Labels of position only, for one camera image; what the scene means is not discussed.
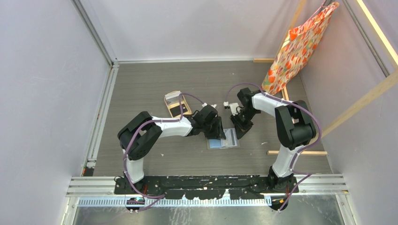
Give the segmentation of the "beige card holder wallet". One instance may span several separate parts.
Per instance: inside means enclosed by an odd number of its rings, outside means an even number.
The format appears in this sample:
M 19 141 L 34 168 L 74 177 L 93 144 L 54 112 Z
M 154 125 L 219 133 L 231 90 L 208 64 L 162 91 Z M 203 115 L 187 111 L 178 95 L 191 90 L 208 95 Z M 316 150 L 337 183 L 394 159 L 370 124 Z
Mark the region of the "beige card holder wallet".
M 226 139 L 208 139 L 207 149 L 229 149 L 238 148 L 240 146 L 239 140 L 237 139 L 236 130 L 234 128 L 224 129 Z

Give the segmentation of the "black VIP credit card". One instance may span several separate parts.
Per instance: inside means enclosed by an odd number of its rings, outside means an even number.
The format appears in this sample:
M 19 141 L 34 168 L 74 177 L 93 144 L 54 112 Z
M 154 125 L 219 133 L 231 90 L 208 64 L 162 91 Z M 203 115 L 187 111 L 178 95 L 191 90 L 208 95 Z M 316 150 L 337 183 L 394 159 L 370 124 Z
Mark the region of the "black VIP credit card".
M 179 117 L 181 115 L 181 112 L 183 112 L 183 113 L 188 112 L 185 104 L 182 104 L 182 109 L 180 108 L 180 106 L 170 108 L 170 113 L 173 118 Z

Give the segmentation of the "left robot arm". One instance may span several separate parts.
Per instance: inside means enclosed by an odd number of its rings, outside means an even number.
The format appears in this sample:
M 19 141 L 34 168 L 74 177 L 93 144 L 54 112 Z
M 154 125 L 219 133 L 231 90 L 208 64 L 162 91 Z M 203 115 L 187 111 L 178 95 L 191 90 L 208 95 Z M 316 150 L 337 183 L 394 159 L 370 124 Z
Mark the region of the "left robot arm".
M 144 157 L 160 138 L 188 137 L 203 133 L 207 139 L 225 140 L 222 119 L 211 105 L 180 118 L 153 117 L 147 111 L 140 112 L 117 134 L 123 150 L 126 188 L 139 194 L 144 188 Z

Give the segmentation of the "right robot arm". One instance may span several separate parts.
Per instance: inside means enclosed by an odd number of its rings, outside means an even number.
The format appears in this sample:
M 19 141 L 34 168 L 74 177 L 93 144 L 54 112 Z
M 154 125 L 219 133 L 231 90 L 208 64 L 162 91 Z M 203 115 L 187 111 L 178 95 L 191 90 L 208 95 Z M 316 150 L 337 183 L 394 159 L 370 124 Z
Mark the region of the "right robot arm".
M 301 150 L 309 145 L 317 132 L 314 118 L 304 101 L 291 102 L 274 97 L 262 90 L 241 89 L 237 94 L 240 103 L 223 103 L 230 109 L 230 119 L 237 139 L 246 135 L 253 126 L 256 114 L 265 112 L 275 118 L 277 137 L 281 144 L 276 161 L 267 176 L 267 183 L 273 192 L 281 192 L 292 183 L 295 159 Z

